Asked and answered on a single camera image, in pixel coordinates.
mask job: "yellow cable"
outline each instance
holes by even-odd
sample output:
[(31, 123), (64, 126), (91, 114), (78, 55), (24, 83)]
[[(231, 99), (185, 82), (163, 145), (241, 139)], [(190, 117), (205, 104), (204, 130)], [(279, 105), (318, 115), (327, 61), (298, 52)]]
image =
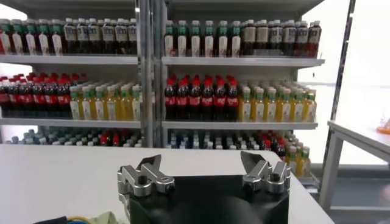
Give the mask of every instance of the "yellow cable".
[(82, 216), (71, 216), (71, 217), (68, 217), (68, 222), (75, 221), (75, 220), (80, 220), (80, 221), (84, 221), (84, 222), (86, 222), (88, 224), (92, 224), (87, 218), (82, 217)]

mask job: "metal shelf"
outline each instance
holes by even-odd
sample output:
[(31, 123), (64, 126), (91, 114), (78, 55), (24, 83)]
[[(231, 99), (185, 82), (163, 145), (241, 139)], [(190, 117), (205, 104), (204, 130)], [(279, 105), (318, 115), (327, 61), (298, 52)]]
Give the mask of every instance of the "metal shelf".
[(85, 121), (66, 119), (1, 118), (0, 125), (37, 125), (55, 127), (141, 128), (139, 121)]
[(203, 130), (314, 130), (318, 123), (309, 122), (191, 122), (163, 121), (164, 128)]
[(24, 65), (137, 65), (137, 57), (132, 56), (31, 56), (0, 55), (0, 63)]
[(163, 57), (164, 65), (207, 65), (207, 66), (278, 66), (309, 68), (325, 63), (315, 58), (201, 58), (201, 57)]

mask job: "table surface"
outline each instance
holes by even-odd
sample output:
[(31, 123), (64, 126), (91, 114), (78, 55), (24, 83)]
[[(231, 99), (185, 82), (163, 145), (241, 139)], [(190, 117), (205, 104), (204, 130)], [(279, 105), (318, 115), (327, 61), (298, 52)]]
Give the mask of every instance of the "table surface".
[[(279, 161), (273, 152), (251, 152), (272, 166)], [(0, 145), (0, 223), (95, 217), (106, 211), (126, 220), (116, 171), (156, 154), (162, 155), (160, 170), (171, 176), (244, 174), (239, 151), (232, 150)], [(291, 177), (289, 223), (333, 223), (296, 177)]]

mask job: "yellow juice bottle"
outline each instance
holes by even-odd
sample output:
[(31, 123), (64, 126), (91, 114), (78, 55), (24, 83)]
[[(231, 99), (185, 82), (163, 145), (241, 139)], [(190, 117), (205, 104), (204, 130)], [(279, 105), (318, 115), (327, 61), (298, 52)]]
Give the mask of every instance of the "yellow juice bottle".
[(132, 100), (129, 89), (129, 85), (121, 87), (121, 116), (123, 121), (131, 121), (133, 119)]
[(83, 113), (83, 105), (82, 105), (82, 99), (80, 97), (80, 89), (77, 86), (71, 86), (71, 111), (72, 111), (72, 117), (74, 120), (83, 120), (84, 119), (84, 113)]
[(302, 105), (303, 90), (298, 89), (295, 94), (295, 100), (291, 103), (290, 122), (302, 122), (303, 105)]
[(268, 88), (268, 100), (264, 103), (264, 122), (275, 122), (276, 118), (276, 89)]
[(108, 99), (107, 99), (108, 119), (110, 121), (118, 121), (121, 118), (121, 106), (118, 98), (118, 92), (116, 90), (116, 85), (109, 86), (107, 90), (108, 90)]
[(96, 114), (97, 118), (100, 121), (108, 120), (108, 108), (107, 108), (107, 98), (104, 94), (103, 86), (98, 86), (96, 90)]

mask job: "white table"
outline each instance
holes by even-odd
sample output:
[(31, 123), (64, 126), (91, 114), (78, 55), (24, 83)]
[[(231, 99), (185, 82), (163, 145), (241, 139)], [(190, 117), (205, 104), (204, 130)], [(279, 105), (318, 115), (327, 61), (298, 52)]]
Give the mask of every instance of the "white table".
[[(261, 154), (273, 166), (272, 152)], [(0, 145), (0, 223), (32, 223), (62, 215), (94, 217), (113, 211), (126, 220), (118, 200), (116, 171), (162, 154), (160, 170), (172, 176), (244, 174), (239, 151)], [(289, 223), (333, 223), (291, 178)]]
[(332, 202), (343, 141), (390, 163), (390, 135), (378, 133), (376, 127), (367, 127), (360, 123), (328, 121), (328, 125), (332, 133), (319, 197), (319, 204), (326, 211), (330, 209)]

